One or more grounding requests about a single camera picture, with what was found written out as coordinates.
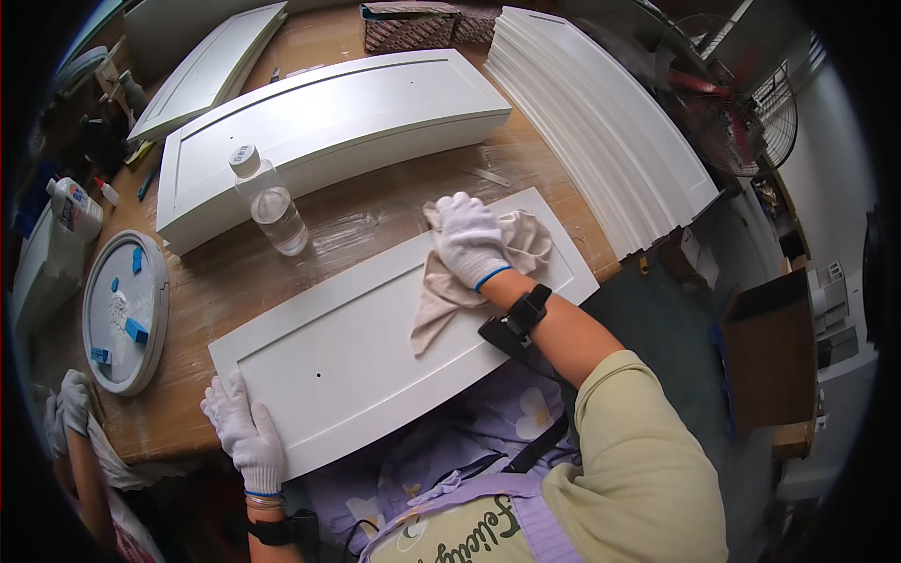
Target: wooden workbench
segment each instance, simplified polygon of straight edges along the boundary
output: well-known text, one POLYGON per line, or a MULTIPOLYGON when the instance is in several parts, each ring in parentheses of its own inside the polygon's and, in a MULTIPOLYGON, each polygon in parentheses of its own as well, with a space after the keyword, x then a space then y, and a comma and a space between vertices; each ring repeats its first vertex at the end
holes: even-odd
MULTIPOLYGON (((459 45, 481 68, 487 45, 459 45)), ((347 6, 288 17, 259 57, 243 88, 266 85, 274 67, 286 73, 320 63, 366 56, 359 8, 347 6)), ((366 103, 366 92, 360 92, 366 103)), ((144 201, 135 197, 147 173, 158 166, 161 148, 133 172, 124 168, 112 182, 120 194, 115 209, 99 194, 105 224, 89 250, 85 278, 99 250, 114 234, 134 229, 162 243, 156 233, 157 184, 144 201)), ((537 186, 560 218, 598 281, 620 269, 585 201, 547 145, 515 108, 503 127, 482 145, 410 160, 354 177, 296 200, 311 241, 299 256, 279 254, 253 221, 247 221, 180 258, 163 254, 169 274, 166 342, 154 378, 135 397, 97 388, 94 411, 110 443, 127 463, 168 459, 219 447, 201 413, 204 389, 215 375, 207 345, 250 319, 346 268, 427 230, 422 205, 460 190, 491 203, 537 186), (482 168, 506 178, 500 186, 461 168, 482 168)), ((59 389, 68 368, 89 373, 81 340, 81 302, 76 294, 34 342, 36 378, 59 389)))

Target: clear water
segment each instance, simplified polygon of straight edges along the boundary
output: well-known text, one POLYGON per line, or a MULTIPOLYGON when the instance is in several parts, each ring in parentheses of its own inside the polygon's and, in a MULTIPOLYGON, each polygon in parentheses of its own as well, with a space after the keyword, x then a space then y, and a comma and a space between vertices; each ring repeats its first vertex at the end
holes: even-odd
POLYGON ((306 246, 306 225, 284 187, 259 192, 250 205, 250 216, 282 254, 294 256, 306 246))

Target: white glove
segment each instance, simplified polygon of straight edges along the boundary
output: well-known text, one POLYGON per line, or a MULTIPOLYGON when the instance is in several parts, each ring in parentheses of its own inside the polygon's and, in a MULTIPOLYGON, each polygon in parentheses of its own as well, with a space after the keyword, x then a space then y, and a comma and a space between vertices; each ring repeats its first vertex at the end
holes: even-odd
POLYGON ((87 413, 91 402, 87 398, 85 374, 75 369, 67 371, 59 388, 59 400, 66 425, 87 438, 87 413))
POLYGON ((54 458, 66 453, 66 429, 62 418, 62 402, 56 394, 50 393, 44 407, 44 437, 54 458))
POLYGON ((466 192, 439 199, 435 209, 441 231, 433 235, 435 250, 447 268, 476 292, 487 279, 510 268, 497 217, 482 200, 466 192))
POLYGON ((244 477, 244 490, 252 495, 277 495, 282 484, 283 453, 276 427, 266 405, 254 403, 248 407, 241 372, 232 373, 229 384, 232 390, 226 393, 219 377, 213 377, 200 410, 210 419, 225 453, 244 477))

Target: beige cloth rag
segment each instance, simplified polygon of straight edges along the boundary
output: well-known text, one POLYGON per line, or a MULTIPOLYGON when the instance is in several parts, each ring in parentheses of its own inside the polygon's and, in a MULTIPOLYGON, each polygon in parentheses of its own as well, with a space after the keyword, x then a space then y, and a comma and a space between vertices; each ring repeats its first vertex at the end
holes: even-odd
MULTIPOLYGON (((437 232, 441 222, 433 202, 423 206, 426 220, 437 232)), ((545 268, 551 257, 551 234, 535 215, 514 211, 498 218, 504 239, 505 258, 516 271, 530 274, 545 268)), ((425 259, 423 289, 410 333, 415 356, 425 352, 461 307, 475 309, 487 299, 464 286, 441 262, 434 249, 425 259)))
POLYGON ((200 463, 193 460, 148 461, 126 465, 106 438, 100 422, 91 413, 87 415, 87 437, 91 440, 91 448, 97 457, 97 463, 106 475, 106 483, 123 491, 143 489, 163 477, 182 477, 200 468, 200 463))

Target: coworker's hand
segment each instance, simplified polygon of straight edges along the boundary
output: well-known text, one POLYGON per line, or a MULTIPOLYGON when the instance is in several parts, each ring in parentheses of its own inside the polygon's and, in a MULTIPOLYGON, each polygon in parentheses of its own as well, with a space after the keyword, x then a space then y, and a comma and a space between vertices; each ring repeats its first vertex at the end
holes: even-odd
POLYGON ((75 369, 67 371, 59 388, 59 400, 62 402, 63 421, 87 438, 87 413, 91 402, 87 398, 85 374, 75 369))
POLYGON ((253 495, 276 495, 281 490, 282 447, 269 411, 263 403, 248 406, 247 387, 241 372, 229 377, 228 393, 218 376, 206 388, 200 402, 225 453, 244 477, 244 489, 253 495))
POLYGON ((496 272, 510 268, 497 218, 480 199, 457 192, 435 204, 441 232, 434 234, 435 250, 447 268, 466 287, 476 291, 496 272))
POLYGON ((55 393, 50 393, 44 406, 44 437, 54 458, 66 453, 66 429, 62 419, 62 402, 55 393))

